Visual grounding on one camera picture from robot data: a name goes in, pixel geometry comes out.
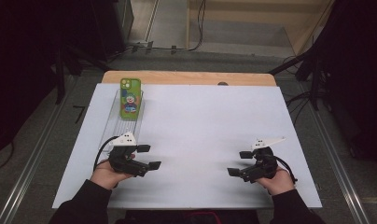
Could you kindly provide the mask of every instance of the white tabletop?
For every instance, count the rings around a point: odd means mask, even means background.
[[[102,144],[119,84],[98,84],[67,164],[53,208],[70,200],[86,178]],[[273,207],[267,190],[231,177],[257,138],[285,137],[272,146],[299,180],[307,206],[321,207],[299,139],[278,87],[143,85],[146,103],[137,153],[142,162],[161,161],[157,171],[125,180],[113,189],[109,207],[126,209],[244,209]]]

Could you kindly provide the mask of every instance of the human hand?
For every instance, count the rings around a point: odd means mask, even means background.
[[[272,196],[294,189],[290,174],[280,166],[276,168],[276,174],[272,179],[262,177],[257,179],[256,182],[267,189]]]
[[[90,181],[104,189],[113,189],[118,182],[128,179],[133,175],[117,173],[113,170],[109,161],[101,161],[95,168]]]

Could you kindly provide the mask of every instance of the wooden edge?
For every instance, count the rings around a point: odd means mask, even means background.
[[[271,74],[168,71],[108,71],[102,83],[119,83],[123,77],[137,77],[144,84],[217,85],[225,82],[231,86],[276,86]]]

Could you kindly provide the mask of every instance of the black sleeve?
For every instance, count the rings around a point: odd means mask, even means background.
[[[107,205],[112,191],[86,180],[75,197],[61,204],[50,224],[107,224]]]
[[[322,218],[308,209],[296,189],[272,196],[272,200],[274,210],[271,224],[325,223]]]

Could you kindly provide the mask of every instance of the phone case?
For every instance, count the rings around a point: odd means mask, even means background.
[[[137,119],[141,103],[141,81],[124,77],[120,81],[120,115],[122,119]]]

